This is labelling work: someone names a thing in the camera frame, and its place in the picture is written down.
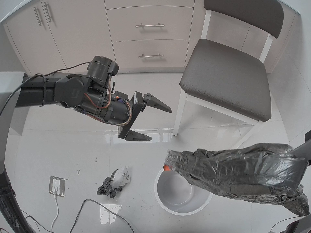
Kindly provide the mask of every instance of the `white bucket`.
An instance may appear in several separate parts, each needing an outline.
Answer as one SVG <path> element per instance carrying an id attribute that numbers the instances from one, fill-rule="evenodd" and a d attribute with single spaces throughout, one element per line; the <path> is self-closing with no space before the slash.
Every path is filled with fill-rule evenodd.
<path id="1" fill-rule="evenodd" d="M 190 185 L 184 177 L 173 171 L 160 170 L 155 179 L 155 197 L 167 212 L 179 216 L 192 215 L 202 210 L 212 193 Z"/>

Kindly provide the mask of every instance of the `chair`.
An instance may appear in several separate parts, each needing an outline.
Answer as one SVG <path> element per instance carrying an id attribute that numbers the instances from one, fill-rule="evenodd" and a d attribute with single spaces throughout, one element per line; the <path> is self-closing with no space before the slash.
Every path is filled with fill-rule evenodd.
<path id="1" fill-rule="evenodd" d="M 273 38 L 283 25 L 277 0 L 204 0 L 206 9 L 201 39 L 181 78 L 181 93 L 173 135 L 177 136 L 185 102 L 190 101 L 253 125 L 231 148 L 238 148 L 271 118 L 266 59 Z M 219 12 L 268 33 L 259 59 L 206 39 L 211 12 Z"/>

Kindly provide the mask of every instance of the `white chair frame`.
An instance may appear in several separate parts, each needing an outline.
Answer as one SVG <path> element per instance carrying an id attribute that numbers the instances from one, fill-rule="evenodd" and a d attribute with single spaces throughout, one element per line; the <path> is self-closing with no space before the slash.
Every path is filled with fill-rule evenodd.
<path id="1" fill-rule="evenodd" d="M 206 10 L 201 39 L 206 39 L 208 26 L 209 26 L 210 19 L 211 19 L 211 13 L 212 13 L 211 10 Z M 262 53 L 261 53 L 260 58 L 259 58 L 259 60 L 262 63 L 265 61 L 265 59 L 267 57 L 267 54 L 268 54 L 269 49 L 271 47 L 273 38 L 274 37 L 272 35 L 268 34 L 266 43 L 263 47 Z M 234 142 L 231 146 L 229 146 L 230 149 L 238 148 L 252 134 L 258 132 L 263 127 L 263 124 L 264 124 L 264 122 L 262 122 L 262 121 L 257 121 L 255 119 L 247 117 L 247 116 L 240 114 L 238 112 L 235 112 L 235 111 L 229 110 L 227 108 L 221 107 L 217 104 L 213 104 L 213 103 L 205 101 L 203 99 L 199 99 L 197 97 L 191 96 L 191 95 L 185 93 L 183 90 L 181 90 L 180 99 L 179 99 L 179 103 L 178 103 L 178 109 L 177 109 L 177 115 L 176 115 L 174 130 L 173 130 L 174 136 L 177 136 L 177 134 L 178 134 L 178 130 L 180 127 L 180 122 L 181 122 L 181 118 L 183 115 L 183 111 L 184 111 L 186 101 L 190 101 L 190 102 L 199 104 L 199 105 L 204 106 L 206 108 L 212 109 L 214 111 L 218 111 L 220 113 L 223 113 L 225 115 L 231 116 L 233 118 L 239 119 L 243 122 L 247 122 L 247 123 L 253 125 L 253 127 L 250 127 L 244 134 L 242 134 L 241 137 L 236 142 Z"/>

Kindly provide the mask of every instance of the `floor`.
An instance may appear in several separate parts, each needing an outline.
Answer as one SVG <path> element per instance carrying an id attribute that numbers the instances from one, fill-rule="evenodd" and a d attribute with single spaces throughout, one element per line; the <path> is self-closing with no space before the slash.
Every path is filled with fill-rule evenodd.
<path id="1" fill-rule="evenodd" d="M 6 150 L 8 175 L 22 210 L 49 229 L 55 217 L 49 176 L 66 179 L 65 196 L 58 197 L 59 218 L 53 231 L 69 232 L 84 199 L 94 199 L 125 217 L 136 233 L 245 232 L 266 233 L 280 220 L 294 216 L 282 206 L 253 204 L 213 196 L 200 212 L 190 216 L 169 214 L 157 203 L 154 180 L 163 166 L 167 149 L 194 151 L 226 149 L 250 126 L 229 116 L 186 102 L 181 129 L 172 136 L 181 73 L 120 74 L 116 90 L 151 93 L 172 108 L 169 114 L 147 107 L 132 129 L 152 137 L 150 142 L 126 142 L 117 127 L 99 123 L 58 105 L 32 107 L 22 136 L 9 135 Z M 258 142 L 288 143 L 282 118 L 272 98 L 272 118 L 243 146 Z M 131 182 L 114 199 L 96 195 L 111 173 L 129 167 Z M 311 196 L 307 170 L 302 184 Z M 285 230 L 290 220 L 273 231 Z M 85 203 L 73 232 L 130 232 L 127 224 L 97 204 Z"/>

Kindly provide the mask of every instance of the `crumpled plastic bag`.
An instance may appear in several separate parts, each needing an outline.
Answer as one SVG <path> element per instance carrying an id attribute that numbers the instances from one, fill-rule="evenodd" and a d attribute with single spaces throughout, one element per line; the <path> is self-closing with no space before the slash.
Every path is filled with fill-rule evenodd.
<path id="1" fill-rule="evenodd" d="M 98 188 L 97 194 L 110 195 L 113 199 L 117 192 L 121 192 L 124 185 L 130 182 L 131 177 L 128 174 L 127 167 L 116 169 L 110 177 L 107 177 L 103 185 Z"/>
<path id="2" fill-rule="evenodd" d="M 188 183 L 230 199 L 278 204 L 300 216 L 309 215 L 301 179 L 308 166 L 287 144 L 260 143 L 239 150 L 194 153 L 168 150 L 165 165 Z"/>

